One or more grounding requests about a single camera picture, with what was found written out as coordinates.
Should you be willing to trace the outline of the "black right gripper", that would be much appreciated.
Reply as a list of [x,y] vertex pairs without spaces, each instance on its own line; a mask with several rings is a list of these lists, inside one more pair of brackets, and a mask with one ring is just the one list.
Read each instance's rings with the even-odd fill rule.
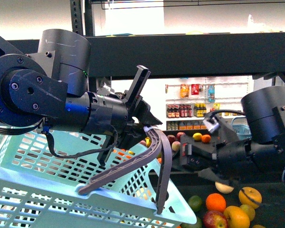
[[[209,134],[210,143],[197,142],[192,138],[194,133]],[[173,131],[176,137],[172,149],[172,169],[174,171],[195,172],[202,179],[229,185],[228,178],[215,173],[217,160],[215,153],[216,136],[211,135],[205,126],[201,129]]]

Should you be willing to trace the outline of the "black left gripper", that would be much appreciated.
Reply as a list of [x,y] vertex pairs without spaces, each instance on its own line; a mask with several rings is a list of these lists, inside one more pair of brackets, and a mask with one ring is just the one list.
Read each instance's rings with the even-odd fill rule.
[[161,125],[162,122],[151,113],[150,105],[143,100],[141,92],[151,72],[148,68],[138,65],[134,80],[122,96],[122,102],[127,108],[126,126],[118,134],[116,147],[130,149],[146,137],[145,126]]

